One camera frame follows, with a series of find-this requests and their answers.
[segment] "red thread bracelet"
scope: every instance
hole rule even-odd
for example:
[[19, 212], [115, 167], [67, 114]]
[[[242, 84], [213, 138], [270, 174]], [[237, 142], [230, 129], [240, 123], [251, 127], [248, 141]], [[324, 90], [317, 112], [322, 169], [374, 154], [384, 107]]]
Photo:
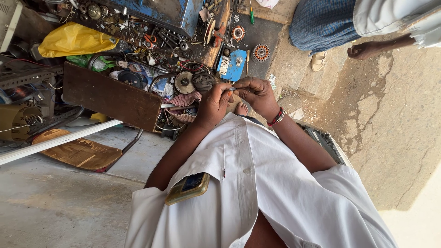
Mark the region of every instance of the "red thread bracelet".
[[276, 115], [276, 117], [274, 118], [274, 120], [273, 120], [271, 123], [266, 122], [266, 124], [267, 124], [269, 127], [271, 127], [271, 126], [273, 126], [274, 124], [281, 122], [282, 119], [283, 119], [283, 117], [286, 115], [286, 113], [287, 113], [287, 112], [286, 112], [282, 107], [280, 107], [280, 111], [279, 111], [279, 113]]

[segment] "phone case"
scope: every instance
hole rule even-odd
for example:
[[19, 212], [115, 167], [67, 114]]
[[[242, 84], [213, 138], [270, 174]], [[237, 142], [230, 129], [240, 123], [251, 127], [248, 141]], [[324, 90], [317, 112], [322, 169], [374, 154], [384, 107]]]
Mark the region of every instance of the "phone case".
[[199, 186], [182, 192], [182, 187], [184, 186], [186, 179], [187, 177], [184, 177], [181, 181], [179, 181], [170, 189], [170, 192], [165, 198], [165, 204], [167, 206], [204, 194], [208, 189], [210, 175], [208, 173], [204, 173], [204, 176], [202, 177], [202, 181]]

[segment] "man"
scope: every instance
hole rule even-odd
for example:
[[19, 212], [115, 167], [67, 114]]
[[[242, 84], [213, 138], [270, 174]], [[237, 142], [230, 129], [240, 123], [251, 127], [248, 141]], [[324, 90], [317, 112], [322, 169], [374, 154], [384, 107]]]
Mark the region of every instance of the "man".
[[441, 0], [301, 0], [289, 27], [289, 41], [300, 50], [311, 50], [312, 69], [319, 71], [330, 48], [400, 29], [405, 35], [354, 45], [348, 56], [365, 60], [412, 44], [441, 47], [440, 26]]
[[[275, 134], [232, 113], [224, 118], [231, 85], [213, 86], [146, 188], [133, 193], [125, 248], [396, 247], [357, 172], [336, 165], [285, 115], [269, 81], [234, 86]], [[165, 205], [172, 186], [201, 172], [210, 175], [204, 194]]]

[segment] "beige sandal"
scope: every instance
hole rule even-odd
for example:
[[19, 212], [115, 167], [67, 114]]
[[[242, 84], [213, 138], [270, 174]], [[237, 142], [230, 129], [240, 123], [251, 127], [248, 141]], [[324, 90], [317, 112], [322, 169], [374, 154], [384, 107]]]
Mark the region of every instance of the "beige sandal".
[[313, 71], [319, 71], [325, 66], [325, 59], [328, 52], [316, 53], [311, 59], [311, 68]]

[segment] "blue checkered cloth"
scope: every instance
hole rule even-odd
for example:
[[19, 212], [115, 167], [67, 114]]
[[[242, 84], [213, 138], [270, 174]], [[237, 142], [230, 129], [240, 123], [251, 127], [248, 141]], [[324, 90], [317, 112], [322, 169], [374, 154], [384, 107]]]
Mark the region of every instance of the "blue checkered cloth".
[[360, 38], [353, 23], [355, 0], [302, 0], [297, 5], [289, 36], [298, 49], [311, 54]]

